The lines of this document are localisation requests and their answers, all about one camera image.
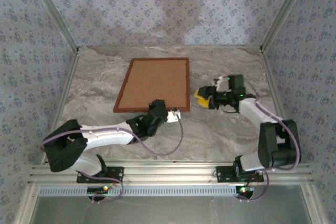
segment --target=gray marble table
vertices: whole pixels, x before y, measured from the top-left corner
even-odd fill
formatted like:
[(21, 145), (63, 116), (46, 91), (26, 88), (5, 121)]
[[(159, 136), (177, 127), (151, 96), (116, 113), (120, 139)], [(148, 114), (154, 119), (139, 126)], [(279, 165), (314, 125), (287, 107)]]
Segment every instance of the gray marble table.
[[(134, 113), (113, 113), (113, 107), (131, 59), (144, 57), (189, 57), (191, 95), (197, 88), (211, 85), (213, 78), (242, 73), (258, 91), (262, 104), (275, 111), (256, 48), (82, 47), (60, 124), (78, 119), (85, 125), (111, 125), (134, 117)], [(233, 161), (237, 155), (257, 148), (257, 129), (246, 118), (201, 108), (194, 97), (191, 111), (182, 113), (182, 123), (184, 141), (166, 159)], [(180, 133), (178, 123), (164, 124), (145, 143), (157, 152), (166, 153), (177, 145)], [(104, 146), (90, 152), (113, 159), (162, 159), (149, 154), (140, 144)]]

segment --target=cork board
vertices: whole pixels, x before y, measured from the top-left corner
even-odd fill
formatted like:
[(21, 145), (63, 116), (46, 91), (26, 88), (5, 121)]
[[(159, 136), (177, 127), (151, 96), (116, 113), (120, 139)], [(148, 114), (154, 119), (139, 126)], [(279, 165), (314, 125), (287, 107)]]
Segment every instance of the cork board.
[(113, 111), (147, 112), (155, 99), (190, 111), (189, 58), (132, 59)]

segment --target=patterned wallpaper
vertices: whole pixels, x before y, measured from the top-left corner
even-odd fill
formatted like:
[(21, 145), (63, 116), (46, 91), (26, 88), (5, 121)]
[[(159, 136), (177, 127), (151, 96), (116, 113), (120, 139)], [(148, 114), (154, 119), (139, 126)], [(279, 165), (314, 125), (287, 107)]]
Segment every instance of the patterned wallpaper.
[(40, 0), (0, 0), (0, 223), (12, 223), (28, 165), (55, 114), (72, 52)]
[(330, 223), (336, 223), (335, 29), (336, 0), (297, 0), (267, 52)]
[(283, 0), (53, 0), (77, 46), (260, 45)]

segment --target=black mounting bracket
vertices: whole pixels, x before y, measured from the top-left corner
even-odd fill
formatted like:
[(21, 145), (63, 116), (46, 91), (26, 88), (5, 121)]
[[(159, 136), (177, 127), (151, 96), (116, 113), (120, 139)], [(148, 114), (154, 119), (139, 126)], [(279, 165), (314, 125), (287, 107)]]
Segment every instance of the black mounting bracket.
[[(116, 178), (122, 182), (124, 177), (124, 167), (107, 167), (105, 178)], [(106, 179), (93, 179), (78, 173), (77, 183), (79, 184), (111, 184), (113, 181)]]
[(256, 171), (244, 172), (237, 176), (234, 166), (216, 166), (216, 177), (218, 183), (232, 182), (264, 182), (263, 175)]

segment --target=wooden frame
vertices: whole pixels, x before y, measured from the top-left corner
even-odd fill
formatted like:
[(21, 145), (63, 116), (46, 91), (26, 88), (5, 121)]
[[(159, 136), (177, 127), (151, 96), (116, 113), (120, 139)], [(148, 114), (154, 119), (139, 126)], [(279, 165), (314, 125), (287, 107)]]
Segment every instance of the wooden frame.
[[(122, 98), (124, 97), (124, 91), (125, 91), (125, 88), (126, 88), (128, 82), (129, 82), (129, 77), (130, 77), (130, 74), (131, 74), (131, 71), (132, 71), (132, 67), (134, 66), (135, 63), (140, 62), (140, 61), (168, 61), (168, 60), (175, 60), (175, 61), (176, 60), (177, 61), (184, 60), (185, 61), (185, 75), (184, 75), (184, 78), (185, 78), (185, 81), (186, 81), (186, 90), (185, 90), (186, 98), (185, 98), (185, 106), (179, 106), (179, 110), (181, 112), (190, 111), (189, 58), (134, 58), (134, 59), (132, 59), (130, 65), (128, 67), (128, 70), (127, 70), (125, 79), (123, 81), (123, 84), (121, 86), (118, 98), (115, 102), (113, 111), (116, 112), (116, 113), (119, 113), (119, 112), (128, 112), (128, 113), (131, 113), (131, 112), (147, 112), (148, 111), (148, 105), (146, 107), (143, 107), (143, 108), (120, 108), (120, 103), (122, 101)], [(144, 71), (141, 74), (145, 75), (145, 74), (150, 74), (150, 73)], [(162, 85), (167, 85), (168, 81), (169, 81), (169, 79), (165, 79), (164, 83)], [(169, 104), (166, 104), (166, 106), (167, 106), (168, 110), (171, 110), (171, 109), (177, 107), (177, 106), (169, 106)]]

